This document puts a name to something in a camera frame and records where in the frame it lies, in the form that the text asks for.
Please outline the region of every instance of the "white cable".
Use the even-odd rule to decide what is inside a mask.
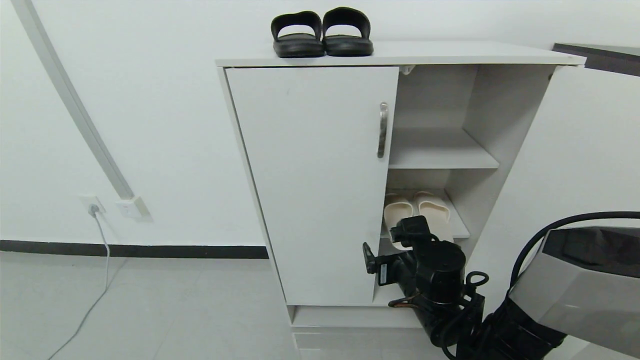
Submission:
[[[105,272],[105,274],[104,274],[104,290],[102,291],[102,293],[100,294],[98,299],[93,303],[93,305],[91,305],[91,307],[86,312],[86,314],[84,314],[84,317],[82,318],[82,321],[80,321],[80,325],[78,325],[78,328],[76,329],[76,332],[74,332],[74,334],[71,335],[69,340],[67,340],[67,342],[62,344],[62,346],[59,349],[57,349],[56,352],[53,353],[53,355],[49,356],[49,358],[47,358],[47,360],[53,359],[53,357],[56,354],[58,354],[58,352],[60,352],[60,350],[62,350],[64,347],[66,347],[67,344],[70,343],[71,340],[73,340],[76,335],[78,335],[78,332],[80,332],[80,329],[84,325],[84,321],[86,320],[87,317],[89,317],[89,314],[91,313],[91,310],[93,310],[95,305],[98,304],[100,299],[102,299],[104,294],[106,294],[107,290],[109,289],[109,257],[111,256],[111,249],[109,248],[109,244],[107,244],[107,240],[104,238],[104,233],[102,232],[102,226],[100,225],[100,221],[98,220],[98,217],[95,214],[96,212],[98,212],[99,209],[98,209],[97,206],[95,207],[95,209],[93,207],[94,207],[94,205],[92,205],[92,208],[89,210],[89,215],[91,215],[95,219],[95,222],[98,224],[98,229],[100,230],[100,236],[102,237],[102,243],[104,244],[104,247],[107,248],[107,265],[106,265],[106,269],[104,271]]]

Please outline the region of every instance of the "baseboard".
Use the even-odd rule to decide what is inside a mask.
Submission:
[[[264,246],[110,245],[116,258],[268,259]],[[0,240],[0,251],[75,256],[106,256],[104,245]]]

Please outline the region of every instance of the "closed cabinet door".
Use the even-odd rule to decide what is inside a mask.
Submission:
[[[467,265],[491,278],[480,289],[486,312],[504,299],[518,254],[546,225],[580,213],[640,210],[639,140],[639,77],[555,71]],[[598,224],[640,227],[640,220]]]
[[[370,304],[397,67],[226,73],[287,303]]]

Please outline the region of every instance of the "white cabinet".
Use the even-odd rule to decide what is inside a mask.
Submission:
[[[371,303],[362,243],[380,235],[397,78],[396,67],[227,70],[289,304]]]
[[[583,63],[455,41],[378,42],[365,58],[217,60],[293,326],[419,328],[411,311],[386,307],[399,288],[377,287],[364,268],[362,242],[389,248],[385,192],[434,189],[450,205],[467,270],[491,276],[487,312],[540,227],[637,208],[640,79]],[[416,66],[399,75],[403,65]]]

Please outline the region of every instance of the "slipper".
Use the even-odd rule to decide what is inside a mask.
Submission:
[[[383,211],[383,218],[385,221],[385,227],[387,228],[389,239],[391,238],[392,227],[395,227],[398,222],[404,218],[410,218],[413,216],[413,206],[411,202],[408,202],[404,197],[394,194],[388,193],[385,196],[385,209]],[[404,247],[401,243],[391,242],[398,250],[411,250],[410,247]]]
[[[353,35],[326,35],[326,30],[334,25],[351,25],[360,30],[359,37]],[[329,56],[369,56],[373,53],[373,43],[369,40],[371,23],[363,12],[352,8],[339,7],[330,10],[322,21],[323,44]]]
[[[280,30],[291,25],[307,25],[313,34],[295,33],[278,36]],[[286,13],[271,21],[273,50],[281,58],[318,58],[324,56],[324,47],[320,41],[322,24],[320,16],[314,12]]]
[[[418,208],[418,214],[427,219],[431,234],[442,241],[453,242],[453,234],[449,225],[451,210],[444,201],[430,192],[417,192],[413,199]]]

